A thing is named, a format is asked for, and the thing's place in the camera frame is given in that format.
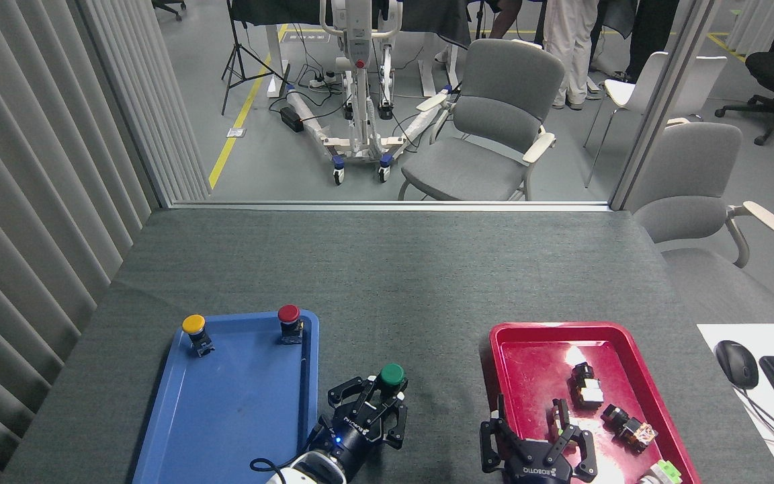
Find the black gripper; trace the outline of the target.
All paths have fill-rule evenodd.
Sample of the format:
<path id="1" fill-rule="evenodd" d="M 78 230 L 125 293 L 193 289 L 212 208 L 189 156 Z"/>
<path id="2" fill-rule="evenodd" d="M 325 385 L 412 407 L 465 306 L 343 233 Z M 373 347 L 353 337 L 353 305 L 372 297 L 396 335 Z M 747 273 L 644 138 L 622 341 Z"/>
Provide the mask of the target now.
<path id="1" fill-rule="evenodd" d="M 353 377 L 328 391 L 332 418 L 320 415 L 310 450 L 338 460 L 345 475 L 355 475 L 378 444 L 402 448 L 406 437 L 404 392 L 375 401 L 379 377 Z"/>
<path id="2" fill-rule="evenodd" d="M 572 422 L 565 399 L 552 401 L 550 437 L 551 443 L 519 440 L 506 419 L 505 396 L 499 393 L 497 407 L 479 429 L 481 469 L 503 471 L 505 483 L 569 483 L 574 477 L 583 482 L 595 480 L 598 467 L 593 435 Z M 571 443 L 580 453 L 580 462 L 574 466 L 563 456 Z"/>

